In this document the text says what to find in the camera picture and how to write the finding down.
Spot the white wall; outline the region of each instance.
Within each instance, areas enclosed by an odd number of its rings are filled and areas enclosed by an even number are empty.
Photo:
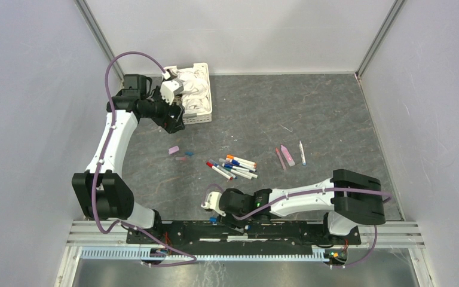
[[[459,286],[459,2],[408,1],[363,90],[438,286]]]
[[[0,0],[0,286],[54,283],[107,63],[73,1]]]
[[[393,0],[87,1],[115,54],[163,65],[207,62],[211,73],[354,72]],[[125,72],[159,74],[120,60]]]

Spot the black mounting plate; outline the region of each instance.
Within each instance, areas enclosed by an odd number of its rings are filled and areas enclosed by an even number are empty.
[[[312,254],[312,245],[360,245],[360,232],[354,227],[347,236],[325,236],[322,222],[272,221],[250,223],[244,233],[209,221],[163,221],[163,238],[168,234],[171,245],[196,255],[293,255]],[[245,236],[263,241],[243,242],[232,236]],[[155,244],[139,231],[129,230],[126,243]]]

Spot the pink eraser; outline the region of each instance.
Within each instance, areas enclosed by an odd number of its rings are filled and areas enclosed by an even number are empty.
[[[179,146],[176,145],[173,148],[168,149],[168,153],[169,154],[174,154],[174,153],[178,152],[179,150],[180,150]]]

